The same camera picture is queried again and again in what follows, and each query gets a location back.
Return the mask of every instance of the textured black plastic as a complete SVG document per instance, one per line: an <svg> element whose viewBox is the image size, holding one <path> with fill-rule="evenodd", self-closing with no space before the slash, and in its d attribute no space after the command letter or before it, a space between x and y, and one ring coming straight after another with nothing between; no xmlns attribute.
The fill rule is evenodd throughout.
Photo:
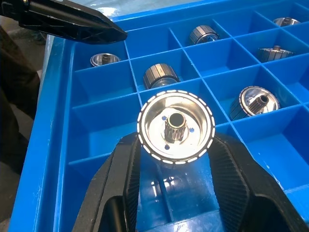
<svg viewBox="0 0 309 232"><path fill-rule="evenodd" d="M209 158L227 232L309 232L274 178L240 141L216 134Z"/></svg>
<svg viewBox="0 0 309 232"><path fill-rule="evenodd" d="M131 150L131 159L126 174L124 205L129 232L134 232L140 191L140 140L136 139Z"/></svg>
<svg viewBox="0 0 309 232"><path fill-rule="evenodd" d="M3 0L0 14L19 26L87 44L125 40L127 33L99 11L63 0Z"/></svg>
<svg viewBox="0 0 309 232"><path fill-rule="evenodd" d="M140 186L140 141L123 137L92 178L73 232L135 232Z"/></svg>

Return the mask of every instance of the blue tray compartment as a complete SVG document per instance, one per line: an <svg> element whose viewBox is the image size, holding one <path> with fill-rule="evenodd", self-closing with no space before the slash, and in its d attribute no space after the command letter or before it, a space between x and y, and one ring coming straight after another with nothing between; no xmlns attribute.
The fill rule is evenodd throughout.
<svg viewBox="0 0 309 232"><path fill-rule="evenodd" d="M145 90L143 77L147 69L158 63L170 65L181 82L199 78L198 73L192 66L191 61L185 52L182 49L178 49L168 53L160 53L153 56L131 60L132 70L139 91Z"/></svg>
<svg viewBox="0 0 309 232"><path fill-rule="evenodd" d="M214 18L232 36L250 34L276 27L264 16L252 10L228 12L216 15Z"/></svg>
<svg viewBox="0 0 309 232"><path fill-rule="evenodd" d="M203 43L188 47L185 51L201 76L223 73L257 63L257 61L233 39Z"/></svg>
<svg viewBox="0 0 309 232"><path fill-rule="evenodd" d="M180 42L182 47L190 46L189 36L192 29L200 25L210 26L215 32L219 34L220 39L229 38L227 32L212 18L212 17L199 17L191 20L186 20L185 23L177 22L170 26L175 37Z"/></svg>
<svg viewBox="0 0 309 232"><path fill-rule="evenodd" d="M281 108L299 104L285 86L259 65L206 77L204 80L227 115L229 115L232 102L248 86L268 89L278 99Z"/></svg>
<svg viewBox="0 0 309 232"><path fill-rule="evenodd" d="M309 102L309 56L271 62L265 67L270 70L302 102Z"/></svg>
<svg viewBox="0 0 309 232"><path fill-rule="evenodd" d="M309 21L308 8L295 2L278 2L257 8L257 12L267 17L270 21L281 17L291 17L301 23Z"/></svg>
<svg viewBox="0 0 309 232"><path fill-rule="evenodd" d="M302 23L280 28L272 22L284 16ZM117 18L129 34L124 42L88 45L55 39L11 231L70 231L92 176L119 139L136 131L143 104L169 89L203 99L214 114L216 131L244 142L309 223L308 17L308 0L206 1ZM190 46L191 30L202 24L221 39ZM296 55L259 62L257 49L274 45ZM91 67L97 53L112 53L122 61ZM156 63L170 65L181 82L146 90L143 75ZM231 102L250 85L270 90L281 109L231 121ZM142 152L137 229L224 231L207 155L168 170Z"/></svg>
<svg viewBox="0 0 309 232"><path fill-rule="evenodd" d="M295 56L309 51L307 44L282 29L245 35L237 38L237 40L255 57L257 57L258 48L270 48L275 45L279 45L282 49L294 52Z"/></svg>
<svg viewBox="0 0 309 232"><path fill-rule="evenodd" d="M172 32L161 26L130 31L126 44L130 58L180 48Z"/></svg>

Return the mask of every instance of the central bore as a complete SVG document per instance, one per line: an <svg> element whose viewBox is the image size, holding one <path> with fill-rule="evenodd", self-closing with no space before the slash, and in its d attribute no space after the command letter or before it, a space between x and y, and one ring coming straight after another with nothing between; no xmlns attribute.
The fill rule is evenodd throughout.
<svg viewBox="0 0 309 232"><path fill-rule="evenodd" d="M174 113L169 117L169 123L171 126L178 128L184 124L184 117L182 114Z"/></svg>
<svg viewBox="0 0 309 232"><path fill-rule="evenodd" d="M265 95L261 95L260 99L263 103L267 103L268 102L268 97L266 97Z"/></svg>

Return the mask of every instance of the reflective metal surface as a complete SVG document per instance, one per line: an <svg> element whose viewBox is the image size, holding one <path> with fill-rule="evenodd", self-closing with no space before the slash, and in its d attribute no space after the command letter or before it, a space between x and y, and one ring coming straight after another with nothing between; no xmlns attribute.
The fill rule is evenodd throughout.
<svg viewBox="0 0 309 232"><path fill-rule="evenodd" d="M200 25L196 27L190 34L190 45L201 44L220 39L217 32L215 32L210 26Z"/></svg>
<svg viewBox="0 0 309 232"><path fill-rule="evenodd" d="M274 46L273 48L259 48L258 49L258 59L263 62L268 62L277 59L283 59L291 57L294 52L281 49L280 46Z"/></svg>
<svg viewBox="0 0 309 232"><path fill-rule="evenodd" d="M298 20L290 18L290 17L276 18L273 20L273 22L280 27L285 27L285 26L300 23Z"/></svg>
<svg viewBox="0 0 309 232"><path fill-rule="evenodd" d="M197 160L210 147L215 123L205 102L182 90L150 98L138 117L137 131L145 150L165 164Z"/></svg>
<svg viewBox="0 0 309 232"><path fill-rule="evenodd" d="M96 54L90 59L90 63L92 66L100 66L100 65L115 63L119 61L120 61L119 57L113 54L109 54L109 53Z"/></svg>
<svg viewBox="0 0 309 232"><path fill-rule="evenodd" d="M167 64L155 64L144 75L146 89L166 86L180 82L173 68Z"/></svg>
<svg viewBox="0 0 309 232"><path fill-rule="evenodd" d="M237 120L278 109L280 109L279 101L271 92L259 86L249 86L243 89L232 103L230 117L232 120Z"/></svg>

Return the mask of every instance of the metal hub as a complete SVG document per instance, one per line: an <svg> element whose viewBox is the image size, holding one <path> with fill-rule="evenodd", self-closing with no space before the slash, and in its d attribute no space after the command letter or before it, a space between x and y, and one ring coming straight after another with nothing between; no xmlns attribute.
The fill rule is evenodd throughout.
<svg viewBox="0 0 309 232"><path fill-rule="evenodd" d="M242 91L240 102L248 115L268 113L280 108L277 98L268 90L251 86Z"/></svg>
<svg viewBox="0 0 309 232"><path fill-rule="evenodd" d="M280 27L294 25L300 23L298 20L290 18L290 17L283 17L283 18L276 18L273 21L275 24L277 24Z"/></svg>
<svg viewBox="0 0 309 232"><path fill-rule="evenodd" d="M115 63L119 62L121 59L113 54L109 53L101 53L101 54L96 54L90 59L90 63L92 66L101 66L104 64L110 64L110 63Z"/></svg>
<svg viewBox="0 0 309 232"><path fill-rule="evenodd" d="M291 57L294 55L294 52L281 49L280 46L276 45L273 48L259 48L257 55L261 62L268 62Z"/></svg>
<svg viewBox="0 0 309 232"><path fill-rule="evenodd" d="M220 39L219 34L210 26L200 25L196 27L189 36L191 45L212 42Z"/></svg>
<svg viewBox="0 0 309 232"><path fill-rule="evenodd" d="M197 160L210 147L215 123L205 102L181 90L168 90L142 107L137 130L145 150L167 164Z"/></svg>
<svg viewBox="0 0 309 232"><path fill-rule="evenodd" d="M173 68L167 64L155 64L146 70L144 85L146 89L157 88L180 82Z"/></svg>

